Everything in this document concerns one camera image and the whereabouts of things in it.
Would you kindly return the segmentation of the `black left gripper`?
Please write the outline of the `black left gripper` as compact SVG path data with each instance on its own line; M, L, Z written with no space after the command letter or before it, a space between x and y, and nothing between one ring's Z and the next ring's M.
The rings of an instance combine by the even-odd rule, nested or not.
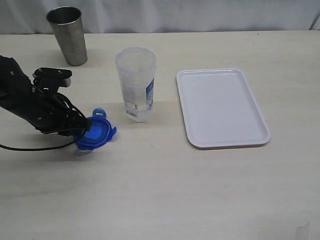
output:
M32 93L24 110L23 119L44 134L69 136L72 132L81 139L92 127L92 121L78 116L66 96L48 89Z

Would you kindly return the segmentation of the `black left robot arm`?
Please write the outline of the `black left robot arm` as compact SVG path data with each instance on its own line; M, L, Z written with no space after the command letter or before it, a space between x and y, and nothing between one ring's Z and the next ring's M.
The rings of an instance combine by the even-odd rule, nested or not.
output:
M12 57L0 58L0 106L24 119L43 134L71 136L87 132L87 119L63 94L60 87L71 85L72 71L41 67L33 80Z

